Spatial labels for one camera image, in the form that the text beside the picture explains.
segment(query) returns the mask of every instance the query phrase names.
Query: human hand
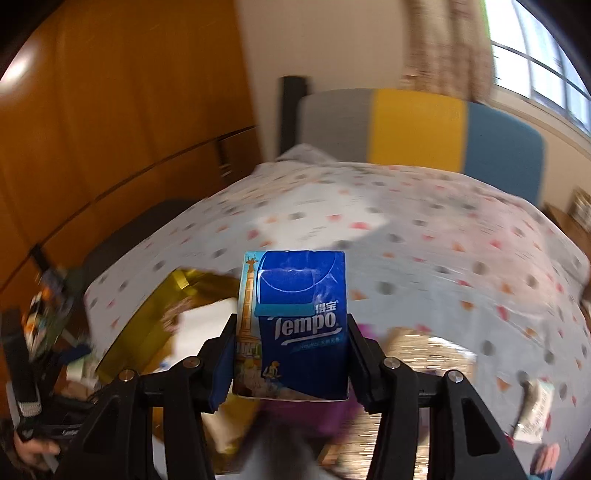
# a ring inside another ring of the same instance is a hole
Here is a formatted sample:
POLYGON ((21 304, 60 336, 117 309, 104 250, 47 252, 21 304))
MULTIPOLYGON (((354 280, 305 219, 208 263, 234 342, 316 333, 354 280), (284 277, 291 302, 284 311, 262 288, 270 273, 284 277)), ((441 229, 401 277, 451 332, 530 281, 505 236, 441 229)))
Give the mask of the human hand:
POLYGON ((544 445, 532 465, 530 478, 533 480, 549 480, 552 470, 556 468, 559 456, 560 446, 558 443, 544 445))
POLYGON ((14 432, 14 449, 26 465, 39 470, 49 470, 45 460, 43 460, 43 453, 51 455, 60 453, 60 446, 56 442, 41 439, 23 442, 16 432, 14 432))

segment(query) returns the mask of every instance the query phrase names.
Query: printed tower illustration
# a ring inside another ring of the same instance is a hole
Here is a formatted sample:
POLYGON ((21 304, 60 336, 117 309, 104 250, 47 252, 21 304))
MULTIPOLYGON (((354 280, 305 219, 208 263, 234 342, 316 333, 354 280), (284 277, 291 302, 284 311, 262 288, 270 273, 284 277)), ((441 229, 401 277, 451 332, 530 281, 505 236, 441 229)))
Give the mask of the printed tower illustration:
POLYGON ((255 363, 260 363, 261 358, 261 340, 251 333, 251 314, 255 290, 255 263, 258 260, 248 258, 246 264, 246 287, 244 291, 244 306, 240 318, 240 330, 236 337, 236 357, 244 361, 246 358, 252 358, 255 363))

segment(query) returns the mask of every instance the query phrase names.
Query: tissue pack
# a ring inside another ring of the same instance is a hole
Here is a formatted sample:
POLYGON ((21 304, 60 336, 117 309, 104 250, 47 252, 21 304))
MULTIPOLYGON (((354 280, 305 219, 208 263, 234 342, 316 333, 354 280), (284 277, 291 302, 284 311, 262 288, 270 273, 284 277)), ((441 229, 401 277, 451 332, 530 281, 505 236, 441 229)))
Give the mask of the tissue pack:
POLYGON ((345 400, 345 254, 247 252, 238 297, 233 392, 345 400))

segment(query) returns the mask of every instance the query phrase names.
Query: cartoon figure illustration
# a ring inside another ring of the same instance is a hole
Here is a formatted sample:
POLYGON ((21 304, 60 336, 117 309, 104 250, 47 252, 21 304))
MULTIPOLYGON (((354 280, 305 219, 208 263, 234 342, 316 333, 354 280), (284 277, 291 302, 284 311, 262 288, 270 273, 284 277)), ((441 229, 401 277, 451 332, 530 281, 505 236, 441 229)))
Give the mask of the cartoon figure illustration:
POLYGON ((277 380, 281 376, 279 375, 279 362, 277 360, 273 360, 271 365, 265 368, 262 376, 268 378, 269 380, 277 380))

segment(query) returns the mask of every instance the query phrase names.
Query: curtain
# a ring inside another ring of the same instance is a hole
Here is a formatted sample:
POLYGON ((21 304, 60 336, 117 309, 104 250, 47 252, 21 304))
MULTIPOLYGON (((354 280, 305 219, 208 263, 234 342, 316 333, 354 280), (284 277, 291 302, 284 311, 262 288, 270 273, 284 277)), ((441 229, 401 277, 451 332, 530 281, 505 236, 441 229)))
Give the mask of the curtain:
POLYGON ((493 84, 491 41, 480 0, 407 0, 410 55, 401 87, 486 103, 493 84))

